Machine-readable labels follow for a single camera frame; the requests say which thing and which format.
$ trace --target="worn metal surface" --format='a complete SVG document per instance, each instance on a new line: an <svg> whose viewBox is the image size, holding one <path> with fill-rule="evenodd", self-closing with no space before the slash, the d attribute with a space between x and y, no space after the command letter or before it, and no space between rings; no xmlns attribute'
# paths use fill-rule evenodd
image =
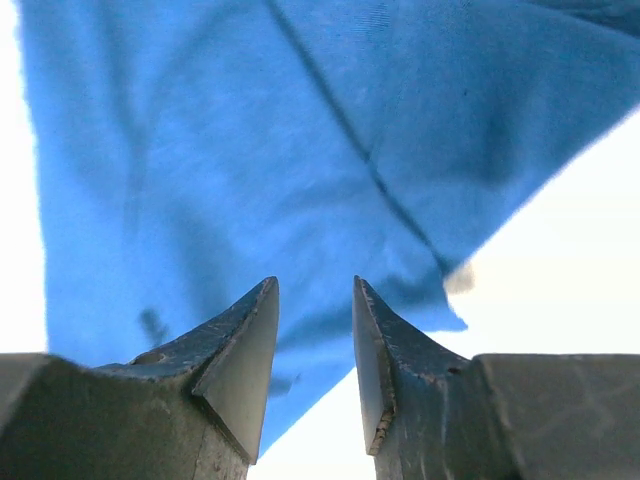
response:
<svg viewBox="0 0 640 480"><path fill-rule="evenodd" d="M378 480L640 478L640 356L467 361L359 278L353 323Z"/></svg>
<svg viewBox="0 0 640 480"><path fill-rule="evenodd" d="M244 479L278 327L269 278L127 365L0 355L0 478Z"/></svg>

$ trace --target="dark stain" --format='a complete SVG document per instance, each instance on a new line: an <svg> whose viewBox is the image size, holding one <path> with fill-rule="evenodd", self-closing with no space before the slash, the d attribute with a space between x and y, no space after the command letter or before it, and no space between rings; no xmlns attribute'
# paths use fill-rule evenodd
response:
<svg viewBox="0 0 640 480"><path fill-rule="evenodd" d="M300 380L300 374L298 374L293 381L282 377L271 378L271 383L269 383L269 397L284 397L298 380Z"/></svg>
<svg viewBox="0 0 640 480"><path fill-rule="evenodd" d="M144 329L144 333L147 335L152 348L159 347L165 343L169 336L169 329L160 321L158 312L153 308L145 308L140 312L138 318Z"/></svg>

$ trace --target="blue t-shirt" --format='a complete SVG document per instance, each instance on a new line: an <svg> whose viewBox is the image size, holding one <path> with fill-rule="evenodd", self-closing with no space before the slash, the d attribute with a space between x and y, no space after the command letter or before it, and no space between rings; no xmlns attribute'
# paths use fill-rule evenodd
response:
<svg viewBox="0 0 640 480"><path fill-rule="evenodd" d="M353 368L355 274L464 329L443 277L640 102L635 1L20 6L50 351L127 362L276 275L263 451Z"/></svg>

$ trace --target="gray metal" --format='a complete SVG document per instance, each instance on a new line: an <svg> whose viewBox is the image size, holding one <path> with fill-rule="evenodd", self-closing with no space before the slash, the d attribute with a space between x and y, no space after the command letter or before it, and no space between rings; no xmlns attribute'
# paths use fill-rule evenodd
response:
<svg viewBox="0 0 640 480"><path fill-rule="evenodd" d="M640 356L467 361L357 277L353 313L378 480L640 478Z"/></svg>
<svg viewBox="0 0 640 480"><path fill-rule="evenodd" d="M278 327L269 278L127 365L0 355L0 478L244 479Z"/></svg>

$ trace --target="blue cloth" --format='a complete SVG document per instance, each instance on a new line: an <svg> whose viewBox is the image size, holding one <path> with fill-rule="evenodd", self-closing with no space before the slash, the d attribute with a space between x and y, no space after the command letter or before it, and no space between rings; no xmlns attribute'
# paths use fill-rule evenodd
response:
<svg viewBox="0 0 640 480"><path fill-rule="evenodd" d="M129 361L276 275L263 451L354 366L354 274L464 329L443 276L640 102L637 2L21 13L51 352Z"/></svg>

